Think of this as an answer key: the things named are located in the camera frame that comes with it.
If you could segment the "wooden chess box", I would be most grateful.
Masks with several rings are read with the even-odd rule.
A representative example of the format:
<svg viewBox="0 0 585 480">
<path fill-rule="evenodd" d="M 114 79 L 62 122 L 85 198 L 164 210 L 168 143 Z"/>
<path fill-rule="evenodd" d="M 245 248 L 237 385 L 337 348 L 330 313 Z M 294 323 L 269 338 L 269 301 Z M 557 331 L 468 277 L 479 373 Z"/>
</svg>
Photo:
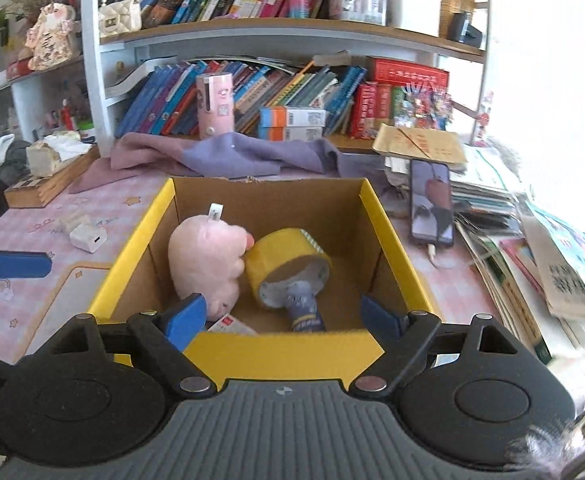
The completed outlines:
<svg viewBox="0 0 585 480">
<path fill-rule="evenodd" d="M 21 179 L 4 192 L 8 207 L 44 208 L 79 179 L 98 157 L 98 148 L 93 146 L 86 154 L 70 160 L 64 168 L 49 178 L 27 176 Z"/>
</svg>

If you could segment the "white pen holder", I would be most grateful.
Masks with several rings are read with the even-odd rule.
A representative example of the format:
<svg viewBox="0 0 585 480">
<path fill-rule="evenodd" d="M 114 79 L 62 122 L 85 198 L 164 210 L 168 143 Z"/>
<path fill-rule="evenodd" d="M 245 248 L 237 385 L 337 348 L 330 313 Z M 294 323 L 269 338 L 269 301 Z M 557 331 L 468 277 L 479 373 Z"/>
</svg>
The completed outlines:
<svg viewBox="0 0 585 480">
<path fill-rule="evenodd" d="M 387 25 L 391 28 L 439 36 L 441 0 L 387 0 Z"/>
</svg>

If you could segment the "yellow tape roll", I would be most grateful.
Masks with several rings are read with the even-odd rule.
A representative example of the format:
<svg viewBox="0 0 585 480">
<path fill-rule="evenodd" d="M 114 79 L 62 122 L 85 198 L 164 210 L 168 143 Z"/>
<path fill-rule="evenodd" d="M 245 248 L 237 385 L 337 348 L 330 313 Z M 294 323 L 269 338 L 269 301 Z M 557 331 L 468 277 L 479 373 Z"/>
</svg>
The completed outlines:
<svg viewBox="0 0 585 480">
<path fill-rule="evenodd" d="M 314 296 L 325 287 L 332 261 L 313 236 L 300 228 L 271 232 L 246 252 L 245 271 L 257 302 L 266 309 L 284 306 L 291 284 L 306 282 Z"/>
</svg>

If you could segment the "brown paper envelope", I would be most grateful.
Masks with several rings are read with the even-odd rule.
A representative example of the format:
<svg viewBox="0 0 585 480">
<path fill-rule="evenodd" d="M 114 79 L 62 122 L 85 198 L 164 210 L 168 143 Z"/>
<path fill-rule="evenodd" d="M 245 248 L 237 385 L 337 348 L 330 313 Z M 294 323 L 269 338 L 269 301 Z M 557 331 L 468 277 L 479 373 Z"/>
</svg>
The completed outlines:
<svg viewBox="0 0 585 480">
<path fill-rule="evenodd" d="M 430 159 L 463 171 L 467 158 L 460 137 L 454 132 L 382 125 L 373 141 L 378 154 L 399 158 Z"/>
</svg>

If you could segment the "pink purple cloth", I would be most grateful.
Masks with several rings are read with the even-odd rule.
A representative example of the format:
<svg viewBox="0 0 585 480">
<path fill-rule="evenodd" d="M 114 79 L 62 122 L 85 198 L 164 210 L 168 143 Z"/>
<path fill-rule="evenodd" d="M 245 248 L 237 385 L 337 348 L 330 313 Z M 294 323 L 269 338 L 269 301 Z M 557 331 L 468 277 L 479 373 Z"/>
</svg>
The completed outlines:
<svg viewBox="0 0 585 480">
<path fill-rule="evenodd" d="M 95 160 L 69 188 L 78 194 L 158 170 L 175 177 L 245 179 L 302 170 L 335 178 L 366 178 L 385 192 L 390 184 L 381 160 L 341 153 L 326 139 L 266 141 L 231 132 L 193 141 L 172 136 L 126 133 L 108 157 Z"/>
</svg>

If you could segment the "stack of magazines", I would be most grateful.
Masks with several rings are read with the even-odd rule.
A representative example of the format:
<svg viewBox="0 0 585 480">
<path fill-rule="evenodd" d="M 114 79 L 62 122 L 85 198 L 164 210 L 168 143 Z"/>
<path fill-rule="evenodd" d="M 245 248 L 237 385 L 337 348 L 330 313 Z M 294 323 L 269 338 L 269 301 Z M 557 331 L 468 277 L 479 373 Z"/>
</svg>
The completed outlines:
<svg viewBox="0 0 585 480">
<path fill-rule="evenodd" d="M 501 322 L 543 362 L 585 349 L 585 233 L 531 204 L 498 151 L 463 151 L 456 229 Z"/>
</svg>

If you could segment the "yellow cardboard box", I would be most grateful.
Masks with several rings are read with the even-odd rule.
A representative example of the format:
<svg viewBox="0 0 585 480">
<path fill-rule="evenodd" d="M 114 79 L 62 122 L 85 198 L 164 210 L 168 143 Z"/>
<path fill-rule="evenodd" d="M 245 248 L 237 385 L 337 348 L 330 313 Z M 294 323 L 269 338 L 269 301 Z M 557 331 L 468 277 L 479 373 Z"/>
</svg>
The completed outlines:
<svg viewBox="0 0 585 480">
<path fill-rule="evenodd" d="M 234 307 L 250 334 L 202 333 L 185 351 L 217 384 L 230 378 L 352 382 L 381 352 L 362 318 L 364 297 L 395 315 L 434 310 L 368 181 L 175 178 L 163 184 L 124 245 L 92 315 L 120 321 L 165 309 L 175 295 L 170 236 L 212 204 L 256 242 Z"/>
</svg>

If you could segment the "cream pearl handbag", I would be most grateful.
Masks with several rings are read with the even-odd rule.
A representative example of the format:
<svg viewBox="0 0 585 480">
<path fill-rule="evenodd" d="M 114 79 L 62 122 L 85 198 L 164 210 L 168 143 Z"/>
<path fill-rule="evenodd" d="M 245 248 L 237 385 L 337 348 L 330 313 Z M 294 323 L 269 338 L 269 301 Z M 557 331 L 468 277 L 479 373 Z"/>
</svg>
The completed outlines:
<svg viewBox="0 0 585 480">
<path fill-rule="evenodd" d="M 137 0 L 102 0 L 98 9 L 98 29 L 100 38 L 138 32 L 142 29 L 140 3 Z"/>
</svg>

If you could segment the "blue white tube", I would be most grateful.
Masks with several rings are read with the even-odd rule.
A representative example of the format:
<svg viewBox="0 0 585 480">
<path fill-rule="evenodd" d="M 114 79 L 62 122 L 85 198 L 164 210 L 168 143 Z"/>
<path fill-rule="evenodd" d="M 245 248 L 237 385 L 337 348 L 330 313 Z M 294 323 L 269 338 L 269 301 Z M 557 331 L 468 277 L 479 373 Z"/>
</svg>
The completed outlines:
<svg viewBox="0 0 585 480">
<path fill-rule="evenodd" d="M 215 324 L 239 333 L 324 332 L 325 324 L 311 284 L 307 281 L 262 283 L 257 295 L 228 287 L 206 296 L 208 315 Z"/>
</svg>

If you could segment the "pink cylindrical container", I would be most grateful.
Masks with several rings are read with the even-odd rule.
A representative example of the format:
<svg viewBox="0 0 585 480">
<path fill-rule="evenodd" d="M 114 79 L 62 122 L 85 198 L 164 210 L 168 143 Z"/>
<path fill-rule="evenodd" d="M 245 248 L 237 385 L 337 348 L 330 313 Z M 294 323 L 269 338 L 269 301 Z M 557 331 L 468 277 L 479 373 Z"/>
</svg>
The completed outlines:
<svg viewBox="0 0 585 480">
<path fill-rule="evenodd" d="M 196 79 L 198 131 L 201 140 L 235 130 L 233 76 L 205 74 Z"/>
</svg>

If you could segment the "white charger adapter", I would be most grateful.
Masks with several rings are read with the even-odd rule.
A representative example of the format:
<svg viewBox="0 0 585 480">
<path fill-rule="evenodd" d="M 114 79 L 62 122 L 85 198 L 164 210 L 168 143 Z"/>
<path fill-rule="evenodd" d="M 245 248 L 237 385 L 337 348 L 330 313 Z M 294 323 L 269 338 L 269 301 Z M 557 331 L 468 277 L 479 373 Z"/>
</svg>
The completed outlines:
<svg viewBox="0 0 585 480">
<path fill-rule="evenodd" d="M 73 247 L 94 254 L 106 243 L 108 236 L 107 231 L 101 226 L 82 223 L 69 233 L 69 238 Z"/>
</svg>

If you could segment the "white bookshelf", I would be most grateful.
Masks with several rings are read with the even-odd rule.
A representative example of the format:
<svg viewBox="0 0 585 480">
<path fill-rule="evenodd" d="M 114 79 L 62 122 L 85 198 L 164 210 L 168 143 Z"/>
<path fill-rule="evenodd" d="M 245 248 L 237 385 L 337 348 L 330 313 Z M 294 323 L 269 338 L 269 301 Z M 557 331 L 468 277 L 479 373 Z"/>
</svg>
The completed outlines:
<svg viewBox="0 0 585 480">
<path fill-rule="evenodd" d="M 364 22 L 313 20 L 313 18 L 215 18 L 207 22 L 163 25 L 120 36 L 100 38 L 97 10 L 84 4 L 82 25 L 83 64 L 92 118 L 102 153 L 114 144 L 114 105 L 125 99 L 110 91 L 114 62 L 107 53 L 121 52 L 135 63 L 164 52 L 191 58 L 220 56 L 240 51 L 270 58 L 304 58 L 329 51 L 348 50 L 352 55 L 398 58 L 412 50 L 423 62 L 436 56 L 485 64 L 487 52 L 445 38 L 428 36 Z"/>
</svg>

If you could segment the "orange blue white box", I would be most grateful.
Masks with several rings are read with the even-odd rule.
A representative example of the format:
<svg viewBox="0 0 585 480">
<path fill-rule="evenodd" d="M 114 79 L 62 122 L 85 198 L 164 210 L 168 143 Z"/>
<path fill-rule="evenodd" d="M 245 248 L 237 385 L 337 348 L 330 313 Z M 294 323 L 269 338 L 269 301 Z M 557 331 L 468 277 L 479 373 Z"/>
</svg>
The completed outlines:
<svg viewBox="0 0 585 480">
<path fill-rule="evenodd" d="M 273 106 L 260 110 L 258 138 L 268 141 L 321 139 L 327 113 L 322 108 Z"/>
</svg>

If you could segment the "cream tissue pack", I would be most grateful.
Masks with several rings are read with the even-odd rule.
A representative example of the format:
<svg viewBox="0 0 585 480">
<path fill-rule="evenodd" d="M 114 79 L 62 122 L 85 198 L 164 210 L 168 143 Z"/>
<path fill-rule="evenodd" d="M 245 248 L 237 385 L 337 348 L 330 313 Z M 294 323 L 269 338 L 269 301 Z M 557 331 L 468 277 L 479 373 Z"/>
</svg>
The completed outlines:
<svg viewBox="0 0 585 480">
<path fill-rule="evenodd" d="M 36 178 L 53 177 L 72 160 L 85 155 L 91 147 L 91 144 L 82 141 L 77 131 L 53 132 L 26 148 L 30 174 Z"/>
</svg>

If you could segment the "pink plush pig toy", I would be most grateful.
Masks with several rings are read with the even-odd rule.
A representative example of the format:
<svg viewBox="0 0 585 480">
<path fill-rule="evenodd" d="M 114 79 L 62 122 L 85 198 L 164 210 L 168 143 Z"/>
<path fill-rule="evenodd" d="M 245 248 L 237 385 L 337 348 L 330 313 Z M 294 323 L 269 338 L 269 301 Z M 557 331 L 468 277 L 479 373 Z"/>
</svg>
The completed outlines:
<svg viewBox="0 0 585 480">
<path fill-rule="evenodd" d="M 204 296 L 207 320 L 219 321 L 238 301 L 244 255 L 254 245 L 242 226 L 222 219 L 224 206 L 212 203 L 206 214 L 183 220 L 168 245 L 171 278 L 178 297 Z"/>
</svg>

